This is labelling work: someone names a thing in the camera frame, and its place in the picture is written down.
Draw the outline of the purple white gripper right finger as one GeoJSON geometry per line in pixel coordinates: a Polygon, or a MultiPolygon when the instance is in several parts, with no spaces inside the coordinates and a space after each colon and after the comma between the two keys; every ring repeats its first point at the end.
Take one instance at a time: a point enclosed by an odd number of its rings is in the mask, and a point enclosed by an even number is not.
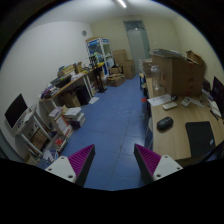
{"type": "Polygon", "coordinates": [[[160,180],[182,169],[182,166],[170,156],[160,156],[139,144],[134,145],[134,155],[145,184],[160,180]]]}

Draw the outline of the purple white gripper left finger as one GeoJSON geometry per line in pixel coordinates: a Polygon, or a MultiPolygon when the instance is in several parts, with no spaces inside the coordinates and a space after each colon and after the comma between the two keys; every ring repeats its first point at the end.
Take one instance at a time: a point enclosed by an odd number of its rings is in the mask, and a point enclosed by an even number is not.
{"type": "Polygon", "coordinates": [[[46,168],[46,171],[83,187],[94,156],[95,145],[92,144],[69,157],[60,156],[46,168]]]}

